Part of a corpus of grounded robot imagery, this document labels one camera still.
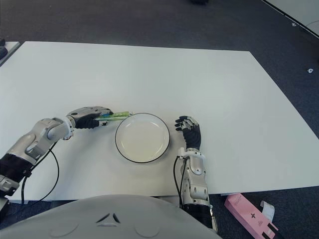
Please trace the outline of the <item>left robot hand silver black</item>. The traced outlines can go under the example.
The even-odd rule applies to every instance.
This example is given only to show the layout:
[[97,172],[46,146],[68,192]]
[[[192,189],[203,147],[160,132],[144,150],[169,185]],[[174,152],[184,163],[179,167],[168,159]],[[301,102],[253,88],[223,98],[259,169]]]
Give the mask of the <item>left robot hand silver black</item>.
[[67,117],[76,129],[93,129],[100,125],[96,118],[112,115],[113,112],[109,108],[95,106],[82,107],[71,111]]

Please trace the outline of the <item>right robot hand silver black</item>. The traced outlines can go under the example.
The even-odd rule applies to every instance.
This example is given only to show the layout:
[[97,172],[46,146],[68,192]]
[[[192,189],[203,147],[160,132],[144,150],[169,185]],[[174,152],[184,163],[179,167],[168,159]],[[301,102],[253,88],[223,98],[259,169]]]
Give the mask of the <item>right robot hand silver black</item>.
[[186,148],[200,150],[201,132],[199,123],[190,116],[180,116],[175,121],[175,130],[181,131],[184,137]]

